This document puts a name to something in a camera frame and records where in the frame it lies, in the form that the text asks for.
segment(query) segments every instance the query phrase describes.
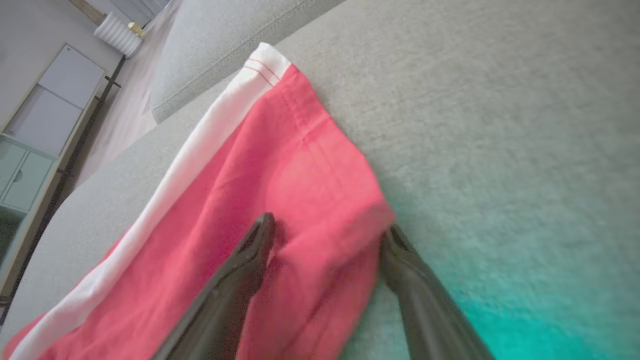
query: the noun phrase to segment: white fabric border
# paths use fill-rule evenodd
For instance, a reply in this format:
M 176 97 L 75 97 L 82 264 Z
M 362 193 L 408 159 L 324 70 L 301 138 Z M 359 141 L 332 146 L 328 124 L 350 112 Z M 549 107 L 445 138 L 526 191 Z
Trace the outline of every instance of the white fabric border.
M 289 65 L 291 62 L 270 45 L 258 46 L 199 121 L 122 241 L 42 317 L 18 344 L 10 360 L 34 360 L 56 340 L 82 325 L 111 291 L 173 203 L 240 125 L 253 104 L 282 79 Z

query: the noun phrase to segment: cabinet handle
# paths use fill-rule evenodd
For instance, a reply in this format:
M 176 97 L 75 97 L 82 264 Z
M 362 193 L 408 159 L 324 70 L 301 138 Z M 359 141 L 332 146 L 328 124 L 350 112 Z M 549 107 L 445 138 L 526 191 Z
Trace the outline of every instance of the cabinet handle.
M 22 170 L 18 170 L 18 174 L 16 174 L 15 177 L 13 178 L 13 182 L 17 183 L 20 180 L 22 180 Z

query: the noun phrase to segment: red fabric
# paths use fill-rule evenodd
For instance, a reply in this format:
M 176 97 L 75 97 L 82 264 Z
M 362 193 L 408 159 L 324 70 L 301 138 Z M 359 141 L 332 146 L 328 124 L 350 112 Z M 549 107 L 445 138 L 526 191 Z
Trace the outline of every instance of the red fabric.
M 267 211 L 276 218 L 273 257 L 239 358 L 337 357 L 371 294 L 379 238 L 394 215 L 362 154 L 291 65 L 108 296 L 39 359 L 148 359 Z
M 105 255 L 102 257 L 102 259 L 100 259 L 100 261 L 92 268 L 92 270 L 98 266 L 101 262 L 103 262 L 109 255 L 111 255 L 111 253 L 113 252 L 113 249 L 115 249 L 116 246 L 118 246 L 118 244 L 120 243 L 120 240 L 122 240 L 122 238 L 118 239 L 118 241 L 116 241 L 110 248 L 109 250 L 107 250 L 107 252 L 105 253 Z M 6 346 L 4 347 L 3 350 L 3 359 L 9 359 L 11 357 L 11 354 L 13 353 L 13 351 L 15 351 L 15 348 L 18 346 L 18 344 L 20 343 L 20 341 L 22 341 L 22 339 L 29 333 L 29 331 L 31 331 L 31 329 L 40 321 L 40 319 L 42 319 L 43 316 L 45 316 L 46 313 L 38 316 L 35 320 L 33 320 L 32 322 L 28 323 L 27 326 L 23 327 L 22 329 L 20 329 L 20 331 L 18 331 L 18 333 L 16 333 L 15 335 L 13 335 L 13 337 L 11 338 L 11 340 L 9 340 L 9 342 L 6 344 Z

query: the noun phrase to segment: gray couch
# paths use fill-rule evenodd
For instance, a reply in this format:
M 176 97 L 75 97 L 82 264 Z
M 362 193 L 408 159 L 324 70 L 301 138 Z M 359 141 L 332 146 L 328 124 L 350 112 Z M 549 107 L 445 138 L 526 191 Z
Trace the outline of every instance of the gray couch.
M 638 24 L 628 0 L 185 0 L 156 75 L 162 123 L 59 208 L 1 344 L 127 229 L 267 41 L 367 156 L 497 358 L 640 358 Z M 343 356 L 408 357 L 381 282 Z

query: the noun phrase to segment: floor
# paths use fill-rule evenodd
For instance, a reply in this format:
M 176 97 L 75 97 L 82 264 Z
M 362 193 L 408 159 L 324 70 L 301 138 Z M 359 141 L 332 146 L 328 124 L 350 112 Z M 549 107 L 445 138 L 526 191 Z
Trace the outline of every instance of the floor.
M 85 143 L 84 162 L 74 171 L 77 174 L 74 188 L 156 126 L 149 108 L 150 86 L 181 2 L 171 1 L 145 27 L 140 49 L 125 61 L 116 78 L 122 88 L 109 97 L 101 110 L 101 121 L 96 123 L 92 141 Z

